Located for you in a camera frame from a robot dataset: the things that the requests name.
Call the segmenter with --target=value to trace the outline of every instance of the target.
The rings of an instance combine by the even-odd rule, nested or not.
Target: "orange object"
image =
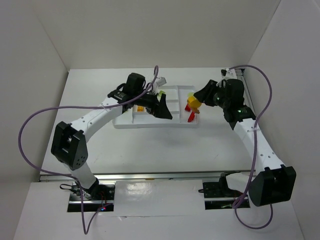
[[[188,118],[188,123],[191,123],[191,122],[195,119],[195,116],[196,116],[196,114],[195,114],[195,112],[193,111],[193,112],[190,114],[189,118]]]
[[[136,109],[137,112],[144,112],[145,108],[143,106],[138,106]]]
[[[186,110],[187,112],[190,112],[190,111],[191,111],[191,108],[189,107],[189,105],[188,105],[188,104],[186,104],[186,106],[185,106],[184,110]]]

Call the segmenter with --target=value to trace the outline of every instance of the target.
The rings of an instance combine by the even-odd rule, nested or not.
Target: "white floor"
[[[116,212],[101,212],[92,221],[89,234],[84,235],[81,214],[67,212],[69,192],[59,189],[59,184],[60,182],[31,184],[14,240],[304,239],[290,201],[274,205],[273,221],[262,230],[250,230],[242,226],[232,209],[201,210],[198,213],[188,211],[185,215],[149,217],[118,216]],[[159,208],[165,208],[161,206],[161,201],[158,204]],[[247,224],[258,226],[267,222],[270,208],[243,208],[238,213]],[[87,224],[92,214],[85,213]]]

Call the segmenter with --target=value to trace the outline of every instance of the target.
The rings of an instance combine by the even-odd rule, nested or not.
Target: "yellow block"
[[[195,108],[195,109],[200,108],[200,106],[201,106],[201,104],[202,104],[202,103],[199,102],[198,99],[196,99],[194,96],[188,97],[187,103],[188,103],[188,105],[189,105],[190,108]]]

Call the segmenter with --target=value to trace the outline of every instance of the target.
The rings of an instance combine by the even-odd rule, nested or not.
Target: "black bracket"
[[[292,166],[260,172],[251,182],[249,196],[257,207],[289,201],[294,189],[297,173]]]
[[[72,171],[80,168],[88,159],[87,142],[83,133],[64,121],[55,127],[51,153]]]

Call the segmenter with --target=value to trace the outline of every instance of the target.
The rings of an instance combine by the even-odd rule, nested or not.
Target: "wire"
[[[250,171],[250,175],[249,175],[249,179],[248,179],[248,182],[246,184],[246,187],[245,187],[245,190],[243,192],[243,194],[238,197],[232,204],[232,208],[234,209],[234,212],[235,212],[235,216],[236,218],[239,220],[239,222],[241,224],[243,224],[244,226],[246,226],[247,228],[249,229],[254,229],[254,230],[259,230],[259,229],[264,229],[265,227],[267,227],[271,221],[272,221],[272,218],[274,216],[274,209],[272,207],[272,204],[270,204],[270,210],[271,210],[271,214],[270,214],[270,218],[268,220],[268,222],[263,225],[263,226],[258,226],[258,227],[253,227],[253,226],[249,226],[247,224],[245,224],[238,216],[238,213],[237,213],[237,208],[240,207],[240,205],[244,202],[245,200],[245,197],[248,193],[248,190],[249,190],[249,186],[251,184],[251,181],[252,181],[252,178],[253,178],[253,175],[254,175],[254,171],[255,171],[255,166],[256,166],[256,161],[257,161],[257,151],[258,151],[258,137],[257,137],[257,125],[259,123],[259,120],[261,118],[261,116],[265,113],[265,111],[267,110],[267,108],[269,107],[270,103],[271,103],[271,99],[272,99],[272,87],[271,87],[271,83],[270,83],[270,80],[269,78],[267,77],[267,75],[258,67],[256,66],[253,66],[253,65],[249,65],[249,64],[244,64],[244,65],[237,65],[237,66],[233,66],[233,67],[230,67],[229,69],[232,70],[232,69],[237,69],[237,68],[252,68],[252,69],[255,69],[257,70],[258,72],[260,72],[262,74],[262,76],[265,78],[267,84],[268,84],[268,87],[269,87],[269,99],[268,99],[268,102],[266,103],[264,109],[260,112],[260,114],[256,117],[256,120],[254,122],[254,125],[253,125],[253,136],[254,136],[254,147],[253,147],[253,159],[252,159],[252,166],[251,166],[251,171]]]
[[[23,157],[23,159],[26,161],[27,164],[29,164],[31,167],[33,167],[34,169],[40,171],[40,172],[43,172],[43,173],[46,173],[46,174],[50,174],[50,175],[54,175],[54,176],[64,176],[64,177],[68,177],[68,178],[71,178],[71,179],[74,179],[76,181],[76,183],[78,184],[79,186],[79,190],[80,190],[80,198],[81,198],[81,218],[82,218],[82,226],[83,226],[83,232],[85,235],[88,234],[89,232],[89,228],[90,228],[90,225],[91,225],[91,222],[92,220],[94,219],[94,217],[97,215],[98,212],[100,212],[100,210],[102,208],[104,208],[106,205],[102,206],[102,207],[99,207],[98,210],[93,214],[93,216],[91,217],[90,221],[89,221],[89,224],[88,224],[88,227],[86,229],[86,223],[85,223],[85,213],[84,213],[84,196],[83,196],[83,188],[80,184],[80,182],[78,181],[78,179],[74,176],[72,176],[71,174],[64,174],[64,173],[59,173],[59,172],[54,172],[54,171],[48,171],[48,170],[45,170],[45,169],[42,169],[41,167],[39,166],[36,166],[34,165],[26,156],[24,150],[23,150],[23,147],[22,147],[22,133],[27,125],[27,123],[33,118],[35,117],[36,115],[38,114],[41,114],[41,113],[44,113],[44,112],[47,112],[47,111],[51,111],[51,110],[58,110],[58,109],[91,109],[91,110],[94,110],[94,109],[111,109],[111,108],[115,108],[115,107],[119,107],[119,106],[123,106],[123,105],[127,105],[127,104],[130,104],[132,102],[134,102],[135,100],[141,98],[143,95],[145,95],[148,90],[151,88],[151,86],[155,83],[157,77],[158,77],[158,73],[159,73],[159,67],[156,65],[153,69],[153,80],[151,82],[151,85],[149,85],[141,94],[139,94],[138,96],[134,97],[133,99],[129,100],[129,101],[126,101],[126,102],[123,102],[123,103],[119,103],[119,104],[114,104],[114,105],[108,105],[108,106],[54,106],[54,107],[48,107],[48,108],[44,108],[44,109],[41,109],[39,111],[36,111],[35,113],[31,114],[25,121],[24,123],[22,124],[21,128],[20,128],[20,131],[19,131],[19,134],[18,134],[18,147],[19,147],[19,151]]]

